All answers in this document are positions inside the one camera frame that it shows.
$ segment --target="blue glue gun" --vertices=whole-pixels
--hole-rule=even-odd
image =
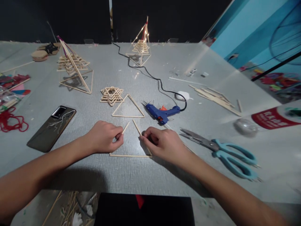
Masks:
[[[168,117],[180,112],[179,106],[174,106],[170,110],[159,110],[152,104],[146,104],[145,108],[155,118],[158,119],[161,125],[165,125],[168,122]]]

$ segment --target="red yarn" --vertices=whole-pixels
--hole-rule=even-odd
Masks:
[[[3,132],[9,132],[12,130],[16,130],[18,129],[20,132],[25,132],[26,130],[28,130],[28,124],[26,122],[24,122],[24,117],[23,116],[14,116],[12,114],[12,112],[15,110],[15,107],[11,107],[10,109],[2,112],[0,114],[0,129]],[[13,125],[13,126],[9,126],[8,125],[8,120],[10,118],[14,118],[18,120],[18,123]]]

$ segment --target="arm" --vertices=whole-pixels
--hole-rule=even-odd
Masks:
[[[121,126],[98,121],[86,135],[0,178],[0,223],[10,224],[59,171],[91,154],[115,151],[123,144],[121,133]]]
[[[190,152],[176,132],[149,127],[140,139],[154,155],[195,176],[237,225],[287,225],[280,214]]]

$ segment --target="bundle of wooden sticks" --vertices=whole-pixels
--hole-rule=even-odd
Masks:
[[[227,97],[225,97],[222,93],[213,90],[211,88],[207,88],[207,89],[198,89],[195,88],[192,85],[189,85],[190,87],[194,88],[195,91],[198,92],[198,95],[206,98],[208,100],[214,101],[215,103],[217,103],[218,105],[224,107],[225,109],[231,111],[232,113],[236,114],[237,116],[241,117],[241,105],[240,105],[240,101],[237,100],[237,104],[239,107],[239,112],[237,110],[235,110],[235,106],[233,104],[231,104],[231,102],[227,99]]]

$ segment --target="table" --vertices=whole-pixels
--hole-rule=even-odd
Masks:
[[[121,52],[125,53],[130,44],[119,45]],[[30,54],[38,46],[39,44],[32,43],[0,42],[0,71],[31,61]],[[43,155],[27,147],[26,143],[59,105],[73,107],[77,113],[53,149],[84,135],[97,120],[123,127],[132,120],[112,117],[117,104],[110,107],[99,102],[100,90],[105,87],[124,89],[123,97],[130,93],[144,112],[141,104],[144,100],[154,100],[155,106],[164,105],[167,109],[175,105],[173,95],[159,92],[158,82],[144,75],[143,69],[138,71],[129,68],[127,59],[117,54],[116,46],[71,47],[91,62],[90,66],[94,70],[93,93],[88,95],[76,90],[68,91],[67,87],[59,87],[60,77],[56,72],[59,54],[49,56],[47,61],[35,62],[17,69],[17,73],[29,74],[32,77],[25,85],[26,89],[31,89],[32,92],[17,105],[14,113],[24,116],[25,121],[29,123],[29,129],[24,133],[0,133],[0,176]],[[148,71],[154,77],[162,79],[165,89],[189,92],[194,99],[188,100],[185,111],[170,117],[169,126],[178,133],[180,128],[186,128],[207,138],[234,142],[251,150],[262,166],[262,169],[254,170],[265,182],[255,183],[240,179],[229,172],[219,159],[213,158],[210,150],[184,138],[183,141],[208,164],[262,200],[298,203],[298,194],[293,189],[300,188],[297,184],[300,181],[298,172],[301,168],[298,141],[300,126],[261,132],[255,138],[241,136],[232,124],[233,120],[238,118],[236,115],[212,101],[199,97],[188,83],[168,78],[177,77],[171,71],[179,70],[180,74],[184,74],[196,68],[197,72],[192,78],[183,75],[177,78],[204,83],[225,94],[234,105],[237,105],[236,100],[240,99],[243,116],[278,106],[280,103],[206,45],[160,44],[151,46],[151,51],[152,55],[145,64]],[[203,72],[207,72],[209,76],[200,77]],[[183,102],[176,102],[183,108]],[[127,105],[122,108],[122,111],[128,110]],[[136,122],[141,131],[149,126],[164,129],[146,112],[145,118],[138,118]],[[124,145],[118,152],[141,154],[142,151],[138,132],[131,123],[125,133]],[[158,158],[119,158],[110,157],[108,154],[94,154],[73,164],[56,176],[48,188],[147,195],[210,196],[194,178]]]

